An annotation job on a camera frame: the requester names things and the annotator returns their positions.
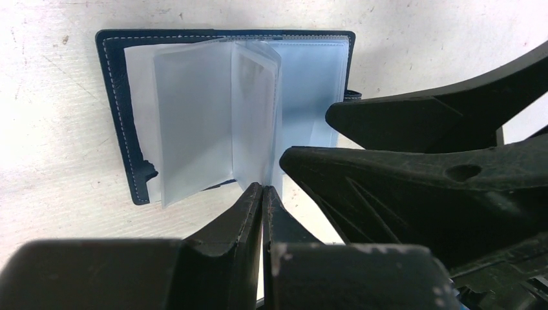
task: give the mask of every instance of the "black plastic part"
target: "black plastic part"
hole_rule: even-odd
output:
[[[0,276],[0,309],[254,309],[262,187],[185,240],[25,245]]]
[[[236,204],[186,238],[169,309],[254,309],[260,254],[262,186],[251,184]]]
[[[459,295],[460,301],[470,310],[483,309],[526,309],[546,310],[548,294],[546,284],[536,278],[525,282],[491,290],[485,293],[475,293],[464,289]]]
[[[275,293],[272,287],[271,246],[276,242],[311,242],[317,245],[323,243],[291,216],[272,186],[264,188],[262,210],[264,298],[273,300]],[[272,302],[266,303],[264,308],[276,309]]]
[[[528,238],[452,270],[456,287],[496,292],[535,276],[548,274],[548,233]]]
[[[548,90],[548,42],[446,87],[336,103],[327,122],[368,150],[446,153],[496,146],[496,131]]]
[[[548,231],[548,136],[411,154],[292,147],[280,165],[345,242],[417,243],[450,270]]]
[[[272,309],[459,309],[425,247],[275,243],[271,259]]]

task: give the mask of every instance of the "card holder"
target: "card holder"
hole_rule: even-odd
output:
[[[361,97],[346,90],[351,32],[103,30],[96,42],[138,205],[231,178],[281,189],[283,150],[335,146],[325,111]]]

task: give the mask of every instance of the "white surface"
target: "white surface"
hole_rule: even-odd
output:
[[[131,203],[94,44],[102,28],[345,29],[350,88],[364,98],[439,87],[548,39],[546,0],[1,1],[0,265],[36,238],[177,237],[240,193]],[[325,242],[337,236],[286,182],[283,201]]]
[[[527,139],[546,124],[548,124],[548,94],[538,98],[502,126],[504,144]]]

